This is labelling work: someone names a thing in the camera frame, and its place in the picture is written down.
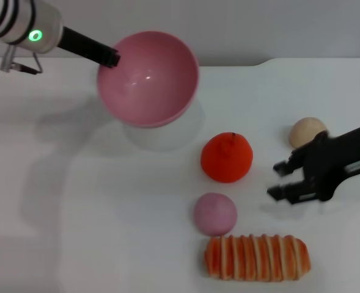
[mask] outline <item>pink bowl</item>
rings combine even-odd
[[[117,67],[100,67],[98,91],[113,116],[124,123],[154,128],[181,116],[199,83],[195,55],[177,37],[140,32],[115,46]]]

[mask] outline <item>toy orange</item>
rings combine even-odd
[[[244,177],[251,168],[253,151],[240,134],[220,133],[203,148],[201,166],[212,179],[231,183]]]

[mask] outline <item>toy bread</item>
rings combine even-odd
[[[209,276],[222,280],[299,280],[311,269],[306,245],[291,235],[212,237],[204,261]]]

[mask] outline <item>bowl rim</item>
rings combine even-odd
[[[174,38],[174,39],[176,39],[176,41],[180,42],[188,50],[188,52],[189,52],[189,54],[190,54],[190,56],[192,58],[193,64],[196,67],[196,84],[194,86],[194,89],[193,89],[193,92],[191,94],[190,99],[185,104],[185,106],[181,110],[179,110],[176,114],[172,115],[171,117],[165,118],[164,120],[154,122],[154,123],[133,123],[131,121],[128,121],[127,119],[124,119],[123,117],[120,117],[120,115],[117,115],[117,114],[113,113],[110,110],[110,107],[108,106],[107,102],[102,98],[101,87],[100,87],[100,83],[98,82],[97,87],[98,87],[98,91],[99,91],[99,94],[100,94],[100,99],[105,104],[105,106],[106,106],[107,110],[109,111],[109,113],[111,113],[111,115],[113,117],[115,117],[116,119],[119,119],[121,122],[123,122],[125,124],[128,124],[128,125],[131,125],[131,126],[138,127],[138,128],[159,128],[159,127],[168,125],[169,123],[172,123],[173,121],[178,119],[180,116],[182,116],[185,113],[186,110],[188,110],[188,108],[193,103],[194,99],[196,98],[196,92],[197,92],[197,89],[199,88],[199,82],[200,82],[200,68],[199,68],[200,66],[199,66],[199,61],[198,61],[196,55],[192,52],[191,48],[183,40],[181,40],[180,38],[178,38],[175,35],[172,35],[170,33],[163,32],[163,31],[141,31],[141,32],[137,32],[135,34],[129,35],[129,36],[121,39],[119,42],[116,43],[116,45],[113,46],[113,48],[116,48],[116,46],[118,46],[119,43],[123,42],[124,40],[126,40],[128,38],[134,37],[135,35],[152,33],[152,32],[153,33],[159,33],[159,34],[166,35],[168,37]],[[97,78],[99,78],[101,68],[103,68],[102,65],[98,69]]]

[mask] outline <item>pink ball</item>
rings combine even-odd
[[[201,196],[193,213],[197,228],[208,236],[224,235],[237,222],[237,209],[233,201],[223,194],[208,193]]]

